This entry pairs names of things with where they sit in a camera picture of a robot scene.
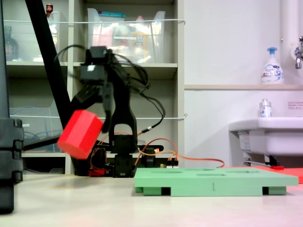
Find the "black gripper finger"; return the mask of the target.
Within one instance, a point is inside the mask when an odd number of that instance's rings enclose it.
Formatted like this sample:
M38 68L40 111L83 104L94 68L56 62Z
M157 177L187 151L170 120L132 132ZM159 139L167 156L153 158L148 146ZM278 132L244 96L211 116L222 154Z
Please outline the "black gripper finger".
M102 127L102 132L107 133L110 129L112 119L112 104L113 104L113 83L108 82L102 87L103 108L106 118Z
M95 103L102 103L103 97L99 91L100 86L85 86L72 99L73 110L86 110Z

